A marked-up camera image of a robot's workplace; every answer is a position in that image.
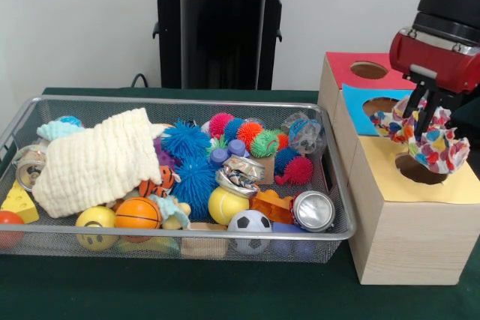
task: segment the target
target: green spiky ball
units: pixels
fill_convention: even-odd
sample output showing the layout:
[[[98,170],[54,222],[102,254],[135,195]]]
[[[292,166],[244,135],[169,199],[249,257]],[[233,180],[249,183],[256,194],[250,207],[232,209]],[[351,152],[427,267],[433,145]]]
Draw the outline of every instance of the green spiky ball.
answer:
[[[258,134],[252,142],[250,152],[254,157],[271,157],[278,150],[278,138],[273,130],[265,130]]]
[[[227,149],[228,143],[225,140],[225,137],[222,135],[219,139],[213,138],[213,144],[210,148],[207,148],[207,157],[210,157],[210,153],[215,149]]]

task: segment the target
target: red box top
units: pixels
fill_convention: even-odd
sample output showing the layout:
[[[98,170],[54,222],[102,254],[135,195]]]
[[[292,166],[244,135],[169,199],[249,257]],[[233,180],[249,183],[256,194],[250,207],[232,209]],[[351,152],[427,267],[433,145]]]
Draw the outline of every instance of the red box top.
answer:
[[[411,90],[416,86],[392,69],[387,52],[327,52],[326,56],[340,89],[343,84],[356,88],[399,90]]]

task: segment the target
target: circular hole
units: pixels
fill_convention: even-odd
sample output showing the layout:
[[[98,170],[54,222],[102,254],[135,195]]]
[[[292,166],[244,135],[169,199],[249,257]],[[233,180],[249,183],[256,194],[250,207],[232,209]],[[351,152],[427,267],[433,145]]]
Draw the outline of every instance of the circular hole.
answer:
[[[376,112],[392,112],[393,107],[398,103],[397,99],[390,97],[375,97],[364,102],[363,111],[368,117],[371,117]]]
[[[356,61],[350,67],[352,73],[365,79],[382,79],[389,72],[380,64],[371,61]]]
[[[431,172],[409,154],[399,154],[395,159],[395,165],[404,177],[416,183],[434,185],[447,179],[447,174]]]

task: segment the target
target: blue spiky ball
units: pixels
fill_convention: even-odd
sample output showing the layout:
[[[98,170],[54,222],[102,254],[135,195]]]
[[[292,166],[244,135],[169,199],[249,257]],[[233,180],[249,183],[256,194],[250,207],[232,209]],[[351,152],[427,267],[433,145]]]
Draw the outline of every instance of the blue spiky ball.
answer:
[[[191,220],[208,218],[210,194],[217,187],[215,168],[204,157],[189,157],[175,172],[181,181],[175,185],[172,194],[192,208]]]
[[[288,163],[299,156],[300,153],[292,148],[280,150],[275,156],[275,175],[283,175]]]
[[[206,157],[210,138],[200,127],[186,121],[177,121],[175,127],[169,127],[163,134],[162,149],[171,156],[180,160]]]
[[[231,142],[237,138],[237,131],[239,131],[239,128],[243,123],[245,123],[245,120],[240,118],[234,118],[226,123],[223,135],[225,136],[225,140],[227,142]]]

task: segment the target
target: soccer ball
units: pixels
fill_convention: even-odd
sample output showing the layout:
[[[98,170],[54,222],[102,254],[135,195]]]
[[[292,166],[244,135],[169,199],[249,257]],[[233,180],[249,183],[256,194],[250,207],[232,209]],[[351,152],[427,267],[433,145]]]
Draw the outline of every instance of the soccer ball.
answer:
[[[229,232],[272,232],[269,219],[257,210],[237,213],[228,225]],[[234,239],[233,248],[241,254],[258,255],[269,245],[270,240]]]

